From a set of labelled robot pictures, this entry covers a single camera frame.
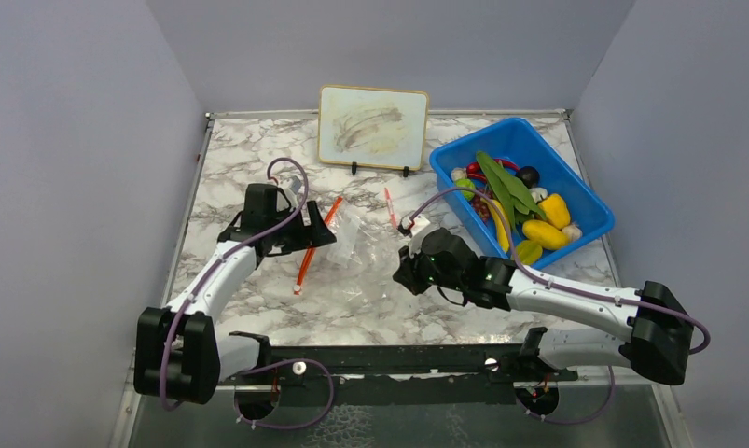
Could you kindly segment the clear orange-zip plastic bag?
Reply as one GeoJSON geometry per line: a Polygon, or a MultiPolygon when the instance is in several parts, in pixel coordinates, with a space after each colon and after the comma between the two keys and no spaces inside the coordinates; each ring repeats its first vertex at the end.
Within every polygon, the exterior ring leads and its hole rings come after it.
{"type": "Polygon", "coordinates": [[[378,298],[393,288],[397,265],[398,214],[388,188],[364,206],[339,196],[325,214],[324,223],[337,241],[307,250],[292,286],[295,296],[343,298],[347,301],[378,298]]]}

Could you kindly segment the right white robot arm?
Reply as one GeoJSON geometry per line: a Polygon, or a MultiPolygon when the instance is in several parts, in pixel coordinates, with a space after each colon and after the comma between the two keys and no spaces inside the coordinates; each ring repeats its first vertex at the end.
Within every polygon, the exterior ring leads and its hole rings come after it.
{"type": "Polygon", "coordinates": [[[517,354],[517,367],[538,380],[569,367],[630,368],[647,380],[681,385],[694,323],[662,283],[634,288],[597,287],[479,256],[443,228],[425,229],[398,251],[394,280],[420,295],[430,287],[461,293],[480,308],[552,315],[578,330],[546,330],[517,354]]]}

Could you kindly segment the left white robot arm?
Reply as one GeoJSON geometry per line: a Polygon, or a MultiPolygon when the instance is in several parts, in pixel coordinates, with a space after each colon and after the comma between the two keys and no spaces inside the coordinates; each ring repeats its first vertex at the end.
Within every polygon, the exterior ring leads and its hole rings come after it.
{"type": "Polygon", "coordinates": [[[335,243],[317,202],[270,183],[246,188],[243,210],[217,236],[213,255],[194,280],[162,308],[147,307],[136,328],[134,390],[168,410],[204,404],[235,373],[260,383],[271,371],[269,340],[215,335],[215,321],[266,257],[335,243]]]}

